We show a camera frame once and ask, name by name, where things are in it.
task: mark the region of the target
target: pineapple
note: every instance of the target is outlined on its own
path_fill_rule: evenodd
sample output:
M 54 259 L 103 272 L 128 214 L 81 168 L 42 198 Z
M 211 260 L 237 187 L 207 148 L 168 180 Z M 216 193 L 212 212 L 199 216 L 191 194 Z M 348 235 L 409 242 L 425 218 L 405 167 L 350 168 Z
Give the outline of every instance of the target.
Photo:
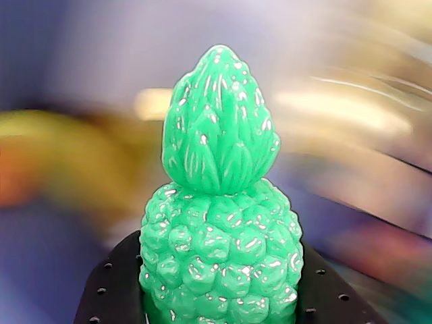
M 263 176 L 280 148 L 248 66 L 217 45 L 175 86 L 163 131 L 173 182 L 145 208 L 151 323 L 294 323 L 302 230 Z

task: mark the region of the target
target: pineapple crown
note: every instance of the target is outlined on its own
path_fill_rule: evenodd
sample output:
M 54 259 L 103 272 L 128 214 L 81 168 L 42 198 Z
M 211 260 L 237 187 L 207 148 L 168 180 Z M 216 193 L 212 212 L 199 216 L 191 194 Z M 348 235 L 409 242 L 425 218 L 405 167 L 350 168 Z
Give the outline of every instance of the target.
M 225 45 L 210 48 L 174 87 L 162 163 L 181 186 L 235 194 L 262 178 L 280 149 L 249 67 Z

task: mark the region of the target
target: pineapple body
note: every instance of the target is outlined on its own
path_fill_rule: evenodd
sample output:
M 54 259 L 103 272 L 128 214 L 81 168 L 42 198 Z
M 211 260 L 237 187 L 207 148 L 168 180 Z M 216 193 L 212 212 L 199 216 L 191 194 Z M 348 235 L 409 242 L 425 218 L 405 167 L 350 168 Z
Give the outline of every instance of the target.
M 289 200 L 266 179 L 232 196 L 161 187 L 140 236 L 151 322 L 289 323 L 301 235 Z

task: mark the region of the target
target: blurry background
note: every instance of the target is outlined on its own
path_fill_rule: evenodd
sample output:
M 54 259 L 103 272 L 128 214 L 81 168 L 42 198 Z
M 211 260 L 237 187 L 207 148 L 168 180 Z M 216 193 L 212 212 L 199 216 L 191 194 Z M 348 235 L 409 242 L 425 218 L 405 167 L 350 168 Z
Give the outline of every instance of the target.
M 216 43 L 260 82 L 304 239 L 391 324 L 432 323 L 432 1 L 0 6 L 0 323 L 73 321 L 169 181 L 171 89 Z

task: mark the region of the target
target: green plastic object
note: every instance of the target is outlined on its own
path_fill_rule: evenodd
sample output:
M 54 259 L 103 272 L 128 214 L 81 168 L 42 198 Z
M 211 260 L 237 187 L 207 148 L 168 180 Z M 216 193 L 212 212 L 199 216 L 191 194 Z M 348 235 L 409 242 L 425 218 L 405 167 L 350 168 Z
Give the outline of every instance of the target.
M 302 230 L 263 178 L 279 148 L 248 66 L 212 47 L 174 88 L 162 154 L 173 182 L 142 218 L 151 323 L 295 323 Z

